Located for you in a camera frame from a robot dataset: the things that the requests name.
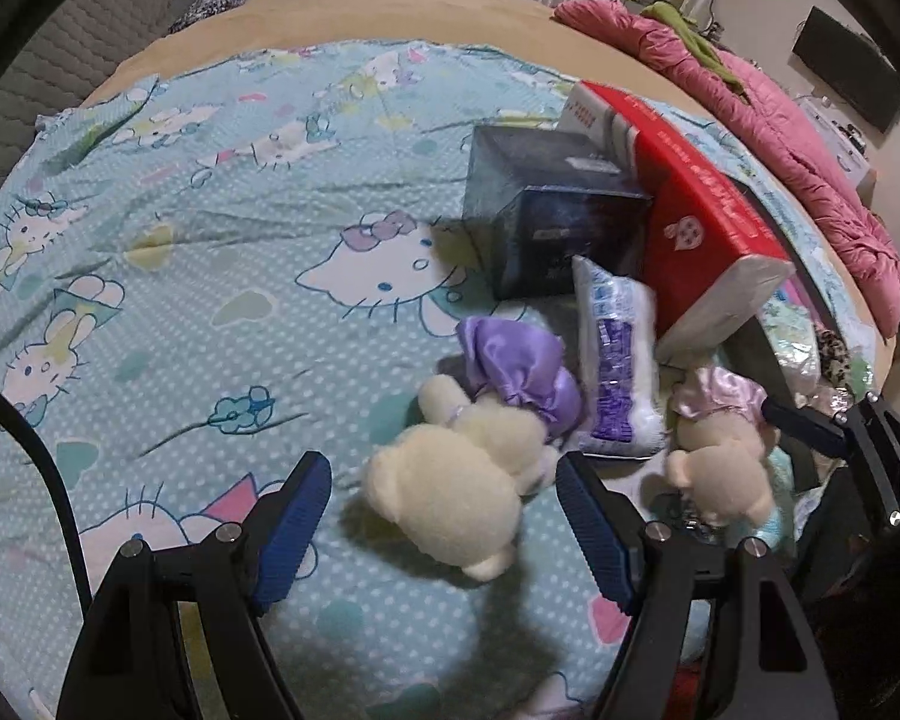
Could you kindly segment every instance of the red box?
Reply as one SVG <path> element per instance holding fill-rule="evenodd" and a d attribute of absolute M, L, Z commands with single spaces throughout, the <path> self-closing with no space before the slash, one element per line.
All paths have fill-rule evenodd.
<path fill-rule="evenodd" d="M 559 129 L 583 132 L 655 194 L 642 281 L 656 293 L 656 357 L 712 349 L 794 273 L 732 182 L 643 100 L 590 81 Z"/>

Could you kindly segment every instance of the metal screw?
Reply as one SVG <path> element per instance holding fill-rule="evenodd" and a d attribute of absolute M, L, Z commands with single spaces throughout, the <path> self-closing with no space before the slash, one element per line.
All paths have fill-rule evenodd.
<path fill-rule="evenodd" d="M 224 544 L 232 544 L 240 538 L 243 532 L 244 529 L 240 527 L 239 523 L 224 522 L 223 525 L 214 531 L 214 536 L 217 537 L 217 541 L 222 541 Z"/>
<path fill-rule="evenodd" d="M 744 549 L 754 557 L 763 557 L 767 554 L 767 544 L 755 536 L 744 539 Z"/>
<path fill-rule="evenodd" d="M 144 542 L 139 538 L 132 538 L 130 541 L 124 541 L 120 548 L 120 554 L 124 557 L 137 557 L 144 551 Z"/>
<path fill-rule="evenodd" d="M 667 541 L 670 536 L 674 534 L 674 532 L 670 530 L 669 525 L 665 522 L 658 522 L 657 520 L 647 523 L 645 533 L 651 541 Z"/>

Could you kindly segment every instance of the black box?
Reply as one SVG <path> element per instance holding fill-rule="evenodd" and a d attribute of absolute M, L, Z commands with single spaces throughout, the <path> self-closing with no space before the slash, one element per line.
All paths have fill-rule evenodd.
<path fill-rule="evenodd" d="M 586 135 L 474 127 L 463 223 L 498 300 L 573 293 L 574 254 L 638 276 L 650 204 Z"/>

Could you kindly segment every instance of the quilted gray headboard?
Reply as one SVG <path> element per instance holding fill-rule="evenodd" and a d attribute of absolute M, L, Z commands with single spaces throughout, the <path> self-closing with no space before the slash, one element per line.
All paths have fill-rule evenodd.
<path fill-rule="evenodd" d="M 37 114 L 80 105 L 194 0 L 67 0 L 0 79 L 0 186 L 34 141 Z"/>

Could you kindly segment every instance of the ridged blue pad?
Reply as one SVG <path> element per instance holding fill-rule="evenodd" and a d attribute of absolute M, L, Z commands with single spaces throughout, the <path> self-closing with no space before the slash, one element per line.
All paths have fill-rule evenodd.
<path fill-rule="evenodd" d="M 261 611 L 282 601 L 290 592 L 296 570 L 303 562 L 307 546 L 330 499 L 330 487 L 330 463 L 320 456 L 284 509 L 271 540 L 260 553 L 253 600 Z"/>
<path fill-rule="evenodd" d="M 590 566 L 590 573 L 597 581 L 600 594 L 615 601 L 626 613 L 634 598 L 626 549 L 577 470 L 566 458 L 557 464 L 557 499 Z"/>

